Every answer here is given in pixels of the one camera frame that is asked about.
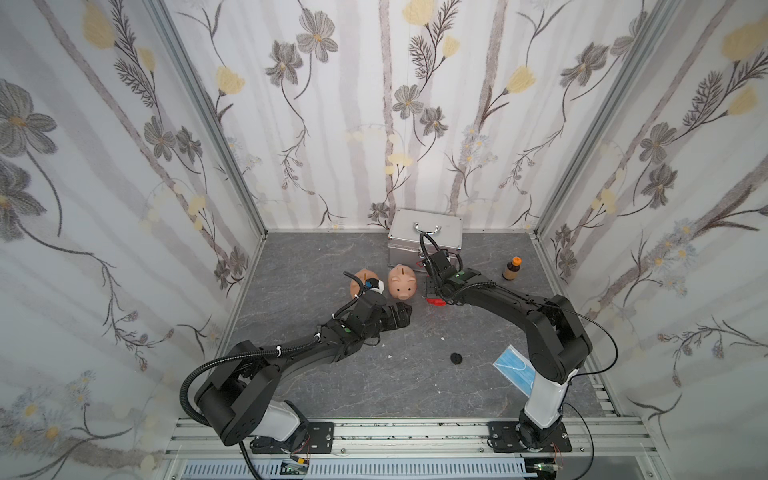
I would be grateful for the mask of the pink piggy bank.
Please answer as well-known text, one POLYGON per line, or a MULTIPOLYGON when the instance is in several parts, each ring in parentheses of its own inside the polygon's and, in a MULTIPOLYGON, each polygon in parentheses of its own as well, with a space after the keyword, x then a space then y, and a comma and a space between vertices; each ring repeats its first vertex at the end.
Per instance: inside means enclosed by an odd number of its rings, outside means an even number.
POLYGON ((352 298, 358 297, 358 295, 361 293, 361 287, 362 286, 365 287, 364 285, 365 280, 371 277, 379 278, 379 276, 375 272, 369 269, 362 269, 354 275, 354 279, 350 282, 350 295, 352 298))
POLYGON ((417 292, 418 282, 415 272, 407 265, 393 267, 387 279, 389 294, 398 301, 406 301, 417 292))

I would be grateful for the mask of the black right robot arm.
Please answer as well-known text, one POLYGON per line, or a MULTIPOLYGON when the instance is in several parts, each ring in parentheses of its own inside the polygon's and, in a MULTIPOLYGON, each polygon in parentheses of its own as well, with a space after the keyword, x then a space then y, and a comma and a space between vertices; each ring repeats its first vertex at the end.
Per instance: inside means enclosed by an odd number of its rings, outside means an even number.
POLYGON ((551 443, 562 422, 562 407, 572 381, 581 376, 593 351, 592 341, 570 301, 562 296, 536 297, 506 288, 481 272, 453 264, 433 236, 419 234, 426 272, 435 294, 449 305, 470 305, 515 325, 526 337, 535 371, 532 391, 520 412, 517 441, 528 451, 551 443))

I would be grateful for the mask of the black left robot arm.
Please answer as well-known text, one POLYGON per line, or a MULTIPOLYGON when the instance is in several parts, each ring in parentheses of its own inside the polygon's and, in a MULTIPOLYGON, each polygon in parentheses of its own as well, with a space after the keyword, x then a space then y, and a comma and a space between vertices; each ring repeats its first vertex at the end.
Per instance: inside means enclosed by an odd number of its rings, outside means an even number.
POLYGON ((282 379, 316 366, 339 362, 378 339, 383 332, 410 324, 413 308, 389 302, 381 280, 363 281, 346 271, 358 287, 352 299, 299 340, 257 347, 246 340, 228 354, 195 368, 182 381, 179 403, 184 413, 212 428, 226 446, 239 447, 254 479, 261 477, 246 438, 257 431, 272 448, 292 454, 310 439, 309 421, 290 401, 274 394, 282 379))

